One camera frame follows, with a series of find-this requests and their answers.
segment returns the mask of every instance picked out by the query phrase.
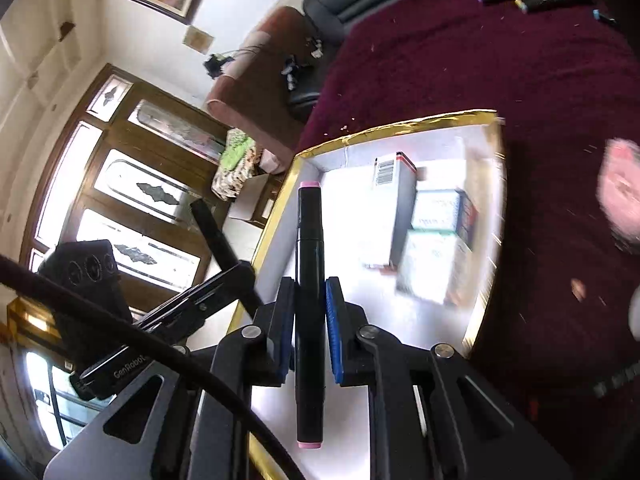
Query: black cable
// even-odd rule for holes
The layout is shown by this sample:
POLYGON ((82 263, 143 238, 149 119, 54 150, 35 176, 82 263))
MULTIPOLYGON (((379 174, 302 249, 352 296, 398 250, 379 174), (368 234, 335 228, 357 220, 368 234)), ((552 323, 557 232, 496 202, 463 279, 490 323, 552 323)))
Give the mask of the black cable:
POLYGON ((196 361, 154 336, 103 311, 85 298, 2 255, 0 255, 0 282, 18 294, 109 333, 115 340, 136 348, 142 355, 151 357, 193 381, 239 418, 245 428, 264 446, 289 480, 305 480, 287 450, 265 423, 244 405, 231 388, 196 361))

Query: fabric pile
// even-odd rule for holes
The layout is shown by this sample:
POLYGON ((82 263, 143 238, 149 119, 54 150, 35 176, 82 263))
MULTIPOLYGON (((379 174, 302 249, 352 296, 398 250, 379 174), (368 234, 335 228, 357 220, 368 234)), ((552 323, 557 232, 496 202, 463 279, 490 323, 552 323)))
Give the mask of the fabric pile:
POLYGON ((212 192, 225 201, 237 197, 244 182, 255 175, 261 155, 262 149, 246 133, 238 128, 229 130, 225 151, 211 183, 212 192))

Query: marker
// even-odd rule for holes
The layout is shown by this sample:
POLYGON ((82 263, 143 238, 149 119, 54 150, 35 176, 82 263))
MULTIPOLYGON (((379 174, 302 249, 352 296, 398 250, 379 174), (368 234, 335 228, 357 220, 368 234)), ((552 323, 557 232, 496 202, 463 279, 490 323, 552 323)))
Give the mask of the marker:
POLYGON ((599 22, 606 23, 609 27, 620 30, 618 22, 614 18, 610 18, 606 14, 601 13, 599 9, 593 9, 593 17, 599 22))
POLYGON ((324 412, 324 241, 318 182, 298 189, 296 244, 296 408, 298 447, 322 446, 324 412))

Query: pink marker cap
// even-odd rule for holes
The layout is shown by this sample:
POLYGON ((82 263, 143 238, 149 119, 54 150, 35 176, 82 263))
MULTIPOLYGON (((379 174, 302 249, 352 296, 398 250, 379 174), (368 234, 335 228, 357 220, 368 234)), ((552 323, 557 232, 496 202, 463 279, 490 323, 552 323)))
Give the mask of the pink marker cap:
POLYGON ((298 447, 300 449, 320 449, 321 446, 322 446, 322 442, 300 442, 300 441, 298 441, 298 447))

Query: maroon blanket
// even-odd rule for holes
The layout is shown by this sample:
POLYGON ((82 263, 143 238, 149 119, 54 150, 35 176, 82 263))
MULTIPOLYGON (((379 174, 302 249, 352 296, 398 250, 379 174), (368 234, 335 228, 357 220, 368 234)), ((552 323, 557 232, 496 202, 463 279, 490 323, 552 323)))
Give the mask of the maroon blanket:
POLYGON ((595 196, 606 139, 640 142, 640 66, 591 11, 402 0, 347 38, 299 145, 469 108, 505 118, 506 230, 472 360, 523 412, 540 400, 538 429, 580 473, 640 415, 640 378, 601 400, 549 397, 640 358, 627 324, 640 256, 614 247, 595 196))

